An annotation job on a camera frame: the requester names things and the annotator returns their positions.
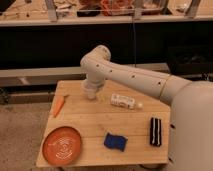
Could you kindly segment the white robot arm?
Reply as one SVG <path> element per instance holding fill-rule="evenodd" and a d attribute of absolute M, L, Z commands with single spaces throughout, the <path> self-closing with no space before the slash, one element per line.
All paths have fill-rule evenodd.
<path fill-rule="evenodd" d="M 213 82 L 119 65 L 110 58 L 104 45 L 82 57 L 87 96 L 94 98 L 110 79 L 169 105 L 166 171 L 213 171 Z"/>

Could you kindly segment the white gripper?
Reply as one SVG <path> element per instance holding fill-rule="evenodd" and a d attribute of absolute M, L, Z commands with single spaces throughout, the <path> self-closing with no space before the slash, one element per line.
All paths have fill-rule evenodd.
<path fill-rule="evenodd" d="M 104 86 L 104 82 L 91 82 L 88 79 L 85 79 L 82 82 L 82 87 L 86 92 L 94 92 L 94 93 L 89 93 L 88 98 L 90 100 L 95 100 L 96 99 L 96 94 L 98 91 L 102 89 Z"/>

